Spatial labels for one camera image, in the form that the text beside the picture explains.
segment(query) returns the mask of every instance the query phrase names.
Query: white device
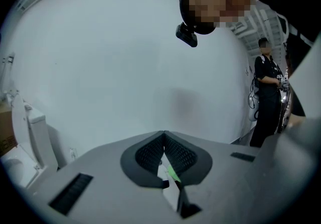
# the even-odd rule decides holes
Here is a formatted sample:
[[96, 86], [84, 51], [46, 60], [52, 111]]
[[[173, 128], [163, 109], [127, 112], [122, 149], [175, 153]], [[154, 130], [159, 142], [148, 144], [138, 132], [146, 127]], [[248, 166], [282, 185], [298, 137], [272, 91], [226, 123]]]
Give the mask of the white device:
[[34, 193], [58, 168], [46, 117], [17, 94], [12, 101], [12, 121], [18, 145], [3, 155], [1, 161], [15, 185]]

